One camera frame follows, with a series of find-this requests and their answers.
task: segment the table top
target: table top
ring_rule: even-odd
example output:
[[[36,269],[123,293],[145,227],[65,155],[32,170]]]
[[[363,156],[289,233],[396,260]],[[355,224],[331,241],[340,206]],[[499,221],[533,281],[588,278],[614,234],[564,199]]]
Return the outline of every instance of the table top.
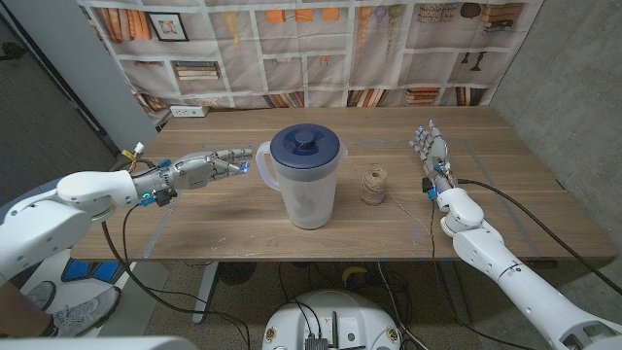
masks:
[[[408,145],[419,125],[434,119],[447,140],[458,178],[477,180],[513,196],[576,252],[608,259],[615,247],[579,204],[488,107],[269,109],[210,113],[204,119],[173,119],[144,158],[160,161],[197,151],[257,146],[284,127],[317,123],[332,129],[349,155],[339,166],[332,218],[314,230],[294,226],[283,198],[261,179],[251,160],[248,174],[183,191],[168,206],[139,207],[127,226],[131,259],[153,261],[389,261],[430,259],[432,203],[421,191],[423,166]],[[390,193],[371,206],[360,199],[364,172],[388,173]],[[518,208],[492,192],[464,185],[486,220],[521,259],[570,256]],[[406,214],[397,203],[420,222]],[[121,247],[126,209],[108,221]],[[435,257],[456,259],[451,238],[435,211]],[[79,260],[113,258],[100,226],[72,249]]]

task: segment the white robotic arm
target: white robotic arm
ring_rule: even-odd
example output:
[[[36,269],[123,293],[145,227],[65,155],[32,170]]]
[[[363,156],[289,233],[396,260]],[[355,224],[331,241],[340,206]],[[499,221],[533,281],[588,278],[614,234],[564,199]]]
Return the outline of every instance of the white robotic arm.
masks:
[[[441,227],[453,238],[458,256],[495,281],[551,348],[622,348],[622,326],[578,308],[505,247],[501,235],[484,220],[481,207],[457,187],[445,140],[432,121],[430,128],[426,132],[420,127],[410,144],[433,184],[425,190],[432,191],[429,196],[447,212]]]
[[[151,202],[162,206],[177,195],[225,177],[245,174],[250,149],[199,152],[136,173],[85,171],[61,179],[56,189],[14,205],[0,226],[0,286],[30,265],[71,247],[92,224],[117,206]]]

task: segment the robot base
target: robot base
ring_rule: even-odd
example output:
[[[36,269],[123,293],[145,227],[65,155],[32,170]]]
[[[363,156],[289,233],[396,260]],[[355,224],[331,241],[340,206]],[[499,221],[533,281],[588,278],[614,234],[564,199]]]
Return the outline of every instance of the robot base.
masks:
[[[313,350],[336,349],[398,350],[400,335],[391,316],[368,299],[347,291],[314,291],[296,300],[311,307],[318,315],[322,338]],[[300,306],[309,320],[311,333],[318,338],[318,322],[313,312]],[[305,350],[309,328],[295,303],[281,307],[265,328],[262,350]]]

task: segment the sneaker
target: sneaker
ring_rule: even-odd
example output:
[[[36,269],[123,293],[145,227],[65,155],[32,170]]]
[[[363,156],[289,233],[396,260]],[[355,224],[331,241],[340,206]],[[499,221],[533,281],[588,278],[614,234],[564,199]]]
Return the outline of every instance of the sneaker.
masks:
[[[78,336],[97,328],[108,320],[119,304],[121,290],[111,287],[97,297],[52,315],[58,328],[56,336]]]
[[[56,285],[50,281],[43,281],[28,292],[26,298],[36,308],[45,311],[56,296]]]

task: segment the printed backdrop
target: printed backdrop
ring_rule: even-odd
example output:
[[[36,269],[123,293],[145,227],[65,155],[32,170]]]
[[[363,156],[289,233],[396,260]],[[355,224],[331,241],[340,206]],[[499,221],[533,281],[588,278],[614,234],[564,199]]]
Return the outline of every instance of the printed backdrop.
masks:
[[[78,4],[161,124],[172,105],[487,105],[542,1]]]

